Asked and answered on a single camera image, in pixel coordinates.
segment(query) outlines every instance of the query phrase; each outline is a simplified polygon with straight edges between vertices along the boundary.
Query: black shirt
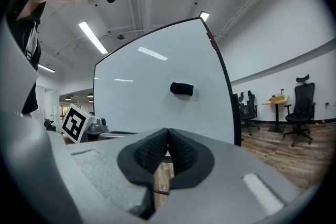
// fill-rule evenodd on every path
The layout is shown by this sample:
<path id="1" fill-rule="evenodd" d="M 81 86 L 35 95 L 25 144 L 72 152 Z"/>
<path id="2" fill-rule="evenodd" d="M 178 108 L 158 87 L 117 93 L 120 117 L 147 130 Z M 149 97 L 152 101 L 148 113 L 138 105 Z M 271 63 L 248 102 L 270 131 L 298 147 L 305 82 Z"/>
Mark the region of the black shirt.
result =
<path id="1" fill-rule="evenodd" d="M 6 10 L 6 18 L 17 44 L 30 64 L 37 70 L 41 56 L 41 48 L 36 33 L 46 2 L 38 5 L 30 16 L 16 20 L 28 1 L 29 0 L 11 0 Z M 33 112 L 38 108 L 35 87 L 36 84 L 34 84 L 28 95 L 22 110 L 23 114 Z"/>

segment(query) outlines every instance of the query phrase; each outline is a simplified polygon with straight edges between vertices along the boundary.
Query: chair base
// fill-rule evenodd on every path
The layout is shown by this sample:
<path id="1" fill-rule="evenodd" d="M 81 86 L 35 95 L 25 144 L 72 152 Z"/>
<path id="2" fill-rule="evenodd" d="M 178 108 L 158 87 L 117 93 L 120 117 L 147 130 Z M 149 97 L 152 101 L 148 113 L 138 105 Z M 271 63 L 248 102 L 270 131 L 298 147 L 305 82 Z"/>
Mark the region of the chair base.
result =
<path id="1" fill-rule="evenodd" d="M 313 141 L 313 138 L 311 138 L 308 134 L 305 133 L 305 131 L 307 131 L 309 134 L 310 134 L 310 129 L 308 127 L 306 127 L 305 124 L 298 124 L 296 127 L 293 127 L 293 130 L 291 132 L 287 132 L 287 133 L 284 133 L 282 135 L 282 138 L 285 138 L 287 134 L 296 134 L 296 137 L 293 141 L 293 143 L 291 143 L 291 147 L 294 147 L 295 146 L 295 142 L 298 140 L 299 136 L 302 135 L 306 138 L 309 139 L 308 141 L 308 144 L 310 145 L 311 142 Z"/>
<path id="2" fill-rule="evenodd" d="M 257 127 L 258 130 L 260 130 L 260 127 L 258 125 L 252 125 L 252 124 L 249 124 L 249 123 L 250 123 L 249 121 L 245 121 L 245 124 L 242 124 L 241 128 L 246 128 L 248 130 L 248 132 L 249 132 L 249 135 L 252 136 L 252 132 L 250 130 L 250 127 Z"/>

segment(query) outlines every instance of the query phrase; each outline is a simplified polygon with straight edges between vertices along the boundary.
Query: whiteboard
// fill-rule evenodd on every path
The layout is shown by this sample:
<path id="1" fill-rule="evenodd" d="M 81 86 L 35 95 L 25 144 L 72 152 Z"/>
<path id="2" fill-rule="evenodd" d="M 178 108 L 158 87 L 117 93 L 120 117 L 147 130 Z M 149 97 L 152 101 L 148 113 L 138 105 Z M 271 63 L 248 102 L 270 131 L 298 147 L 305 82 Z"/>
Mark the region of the whiteboard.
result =
<path id="1" fill-rule="evenodd" d="M 177 128 L 234 143 L 228 85 L 200 19 L 130 42 L 96 64 L 94 75 L 95 115 L 109 130 Z M 192 84 L 193 95 L 173 94 L 172 82 Z"/>

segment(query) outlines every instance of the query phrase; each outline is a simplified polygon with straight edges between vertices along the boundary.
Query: wooden table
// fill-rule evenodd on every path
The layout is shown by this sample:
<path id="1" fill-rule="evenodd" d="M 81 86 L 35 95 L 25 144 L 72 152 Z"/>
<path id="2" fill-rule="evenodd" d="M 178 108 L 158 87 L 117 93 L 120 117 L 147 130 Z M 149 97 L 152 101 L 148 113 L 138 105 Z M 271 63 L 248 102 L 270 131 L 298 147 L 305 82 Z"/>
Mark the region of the wooden table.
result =
<path id="1" fill-rule="evenodd" d="M 285 126 L 279 125 L 279 106 L 278 104 L 285 104 L 287 103 L 287 100 L 288 100 L 288 95 L 285 95 L 284 98 L 281 100 L 274 101 L 274 102 L 266 100 L 264 103 L 262 103 L 262 104 L 274 104 L 275 105 L 276 120 L 275 120 L 275 124 L 272 125 L 268 129 L 269 132 L 273 132 L 273 133 L 283 133 L 284 132 Z"/>

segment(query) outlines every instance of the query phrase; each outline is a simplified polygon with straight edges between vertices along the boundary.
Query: fluorescent light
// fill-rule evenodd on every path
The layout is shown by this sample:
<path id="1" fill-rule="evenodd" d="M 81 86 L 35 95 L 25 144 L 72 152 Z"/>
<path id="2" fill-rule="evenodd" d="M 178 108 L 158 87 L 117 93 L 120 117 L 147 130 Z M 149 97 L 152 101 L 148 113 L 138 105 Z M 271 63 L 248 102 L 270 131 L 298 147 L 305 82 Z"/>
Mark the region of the fluorescent light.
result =
<path id="1" fill-rule="evenodd" d="M 88 36 L 88 38 L 92 41 L 92 43 L 99 49 L 102 54 L 107 54 L 108 51 L 104 47 L 104 45 L 99 41 L 99 39 L 94 35 L 87 22 L 84 21 L 78 24 L 79 27 L 83 30 L 83 32 Z"/>
<path id="2" fill-rule="evenodd" d="M 162 56 L 161 54 L 158 54 L 158 53 L 155 52 L 155 51 L 148 50 L 148 49 L 143 48 L 143 47 L 140 47 L 140 48 L 138 49 L 138 51 L 143 52 L 144 54 L 151 55 L 151 56 L 153 56 L 153 57 L 155 57 L 155 58 L 158 58 L 158 59 L 160 59 L 160 60 L 163 60 L 163 61 L 165 61 L 165 60 L 168 59 L 167 57 L 164 57 L 164 56 Z"/>
<path id="3" fill-rule="evenodd" d="M 206 21 L 209 17 L 209 13 L 206 13 L 206 12 L 201 12 L 200 14 L 200 18 L 203 19 L 203 21 Z"/>
<path id="4" fill-rule="evenodd" d="M 50 71 L 50 72 L 52 72 L 52 73 L 55 72 L 53 69 L 51 69 L 51 68 L 49 68 L 49 67 L 45 67 L 45 66 L 43 66 L 43 65 L 41 65 L 41 64 L 38 64 L 38 67 L 43 68 L 43 69 L 45 69 L 45 70 L 48 70 L 48 71 Z"/>
<path id="5" fill-rule="evenodd" d="M 115 81 L 124 81 L 124 82 L 133 82 L 134 80 L 127 80 L 127 79 L 114 79 Z"/>

